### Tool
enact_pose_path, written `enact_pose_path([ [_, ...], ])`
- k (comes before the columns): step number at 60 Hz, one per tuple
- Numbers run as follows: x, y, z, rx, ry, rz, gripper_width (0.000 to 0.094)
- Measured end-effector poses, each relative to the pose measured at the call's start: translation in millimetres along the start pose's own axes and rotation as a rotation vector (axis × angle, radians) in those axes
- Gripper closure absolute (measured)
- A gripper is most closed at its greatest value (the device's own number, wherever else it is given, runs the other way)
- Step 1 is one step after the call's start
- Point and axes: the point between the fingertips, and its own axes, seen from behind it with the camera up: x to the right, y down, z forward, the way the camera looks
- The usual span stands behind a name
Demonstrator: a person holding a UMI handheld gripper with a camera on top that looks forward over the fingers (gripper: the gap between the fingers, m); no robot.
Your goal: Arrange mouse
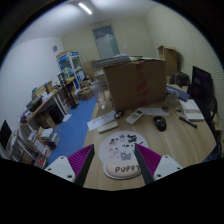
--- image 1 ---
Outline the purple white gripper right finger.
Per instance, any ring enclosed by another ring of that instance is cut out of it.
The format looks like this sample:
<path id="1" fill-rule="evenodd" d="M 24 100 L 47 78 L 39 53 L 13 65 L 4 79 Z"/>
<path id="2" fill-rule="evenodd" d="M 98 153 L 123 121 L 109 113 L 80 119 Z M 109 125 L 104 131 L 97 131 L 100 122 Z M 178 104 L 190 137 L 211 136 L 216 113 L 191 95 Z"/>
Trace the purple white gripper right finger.
<path id="1" fill-rule="evenodd" d="M 134 154 L 146 185 L 182 169 L 169 155 L 161 156 L 140 144 L 135 145 Z"/>

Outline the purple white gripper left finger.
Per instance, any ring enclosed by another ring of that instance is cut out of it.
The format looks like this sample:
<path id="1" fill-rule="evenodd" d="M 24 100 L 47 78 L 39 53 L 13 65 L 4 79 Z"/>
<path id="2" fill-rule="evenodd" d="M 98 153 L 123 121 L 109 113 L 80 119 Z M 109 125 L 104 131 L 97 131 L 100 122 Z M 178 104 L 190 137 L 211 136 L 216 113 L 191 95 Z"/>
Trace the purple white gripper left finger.
<path id="1" fill-rule="evenodd" d="M 68 157 L 59 156 L 46 168 L 46 171 L 78 186 L 83 186 L 94 155 L 94 145 L 91 144 Z"/>

